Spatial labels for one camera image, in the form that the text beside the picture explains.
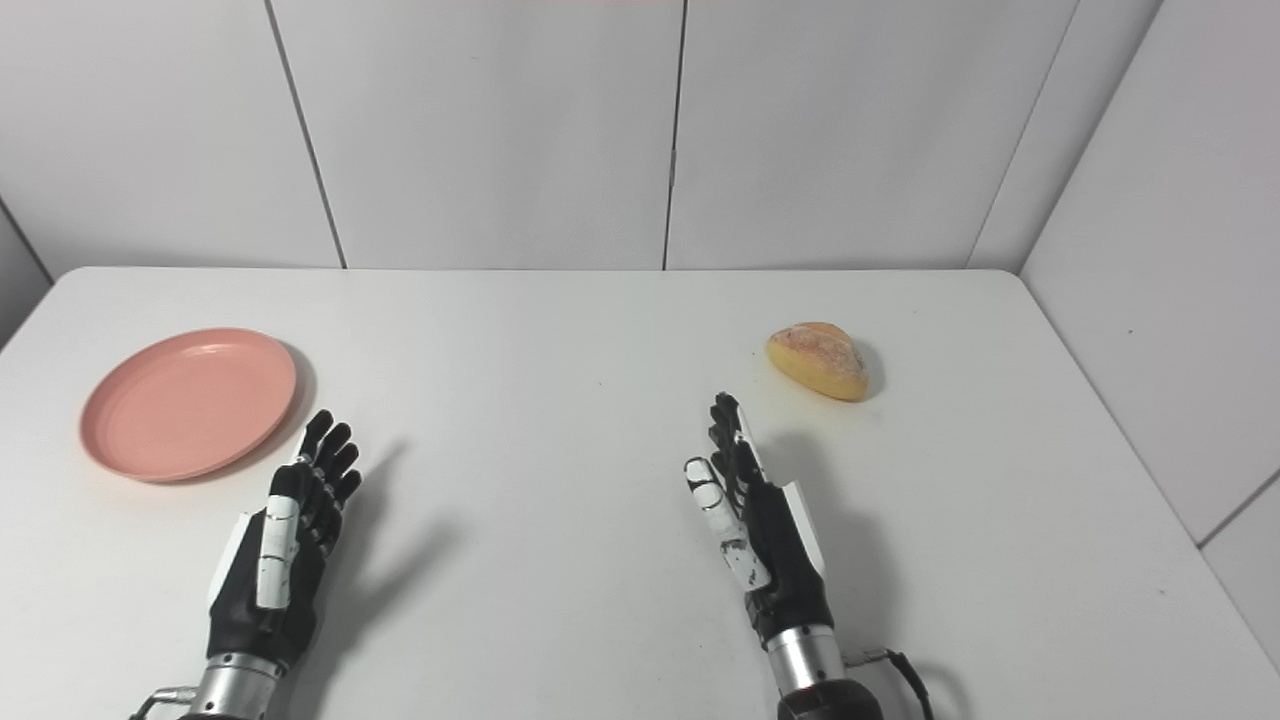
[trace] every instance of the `white table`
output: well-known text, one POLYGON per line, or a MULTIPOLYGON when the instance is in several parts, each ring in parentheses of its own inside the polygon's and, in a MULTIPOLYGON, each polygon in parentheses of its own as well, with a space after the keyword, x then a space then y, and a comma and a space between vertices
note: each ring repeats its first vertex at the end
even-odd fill
MULTIPOLYGON (((306 359, 369 482, 276 714, 772 717, 741 596, 681 478, 735 392, 797 478, 846 650, 888 644, 938 717, 1274 717, 1280 678, 1021 283, 995 272, 88 269, 0 354, 0 707, 125 717, 204 665, 205 593, 283 436, 221 479, 81 451, 97 380, 178 332, 306 359), (828 320, 874 396, 809 393, 771 332, 828 320)), ((887 667, 858 673, 915 717, 887 667)))

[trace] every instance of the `bread roll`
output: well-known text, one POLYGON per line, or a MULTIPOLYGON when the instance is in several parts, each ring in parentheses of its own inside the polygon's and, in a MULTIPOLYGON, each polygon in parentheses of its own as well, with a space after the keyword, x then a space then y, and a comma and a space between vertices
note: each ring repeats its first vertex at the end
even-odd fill
POLYGON ((831 323, 800 323, 764 343, 773 365, 804 387, 856 402, 867 397, 867 366, 852 338, 831 323))

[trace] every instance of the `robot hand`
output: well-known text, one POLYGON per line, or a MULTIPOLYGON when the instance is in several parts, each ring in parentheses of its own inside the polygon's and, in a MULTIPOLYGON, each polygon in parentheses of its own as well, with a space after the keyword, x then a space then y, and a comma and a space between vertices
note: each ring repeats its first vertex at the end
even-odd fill
POLYGON ((712 420, 717 450, 710 462, 686 462, 685 479, 746 592, 751 628, 782 694, 778 719, 882 720, 870 691, 845 676, 822 553, 799 486, 769 482, 733 396, 716 396, 712 420))
POLYGON ((275 471, 266 507, 236 524, 210 588, 209 662, 198 687, 156 691, 152 705, 189 703, 183 720, 262 720, 275 685, 311 644, 315 600, 342 532, 360 451, 346 423, 321 410, 297 459, 275 471))

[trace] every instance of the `robotic hand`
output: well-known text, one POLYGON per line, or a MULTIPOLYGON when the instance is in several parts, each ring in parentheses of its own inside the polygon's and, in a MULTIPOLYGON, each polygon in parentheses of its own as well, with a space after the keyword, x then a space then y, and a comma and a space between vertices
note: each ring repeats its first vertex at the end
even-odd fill
MULTIPOLYGON (((822 553, 800 487, 769 482, 733 396, 716 396, 712 420, 717 450, 709 462, 703 457, 686 462, 685 479, 746 592, 751 628, 782 694, 778 720, 882 720, 870 691, 845 676, 822 579, 822 553)), ((904 675, 910 670, 906 659, 891 651, 878 651, 867 661, 879 659, 888 659, 904 675)), ((908 682, 918 696, 923 692, 914 670, 908 682)), ((927 707, 925 696, 920 697, 927 707)), ((928 707, 925 716, 931 716, 928 707)))
POLYGON ((200 685, 156 691, 131 720, 156 703, 189 705, 183 720, 264 719, 276 683, 315 635, 320 578, 361 483, 349 439, 351 428, 334 425, 328 410, 307 423, 297 459, 271 479, 266 507, 241 516, 219 562, 200 685))

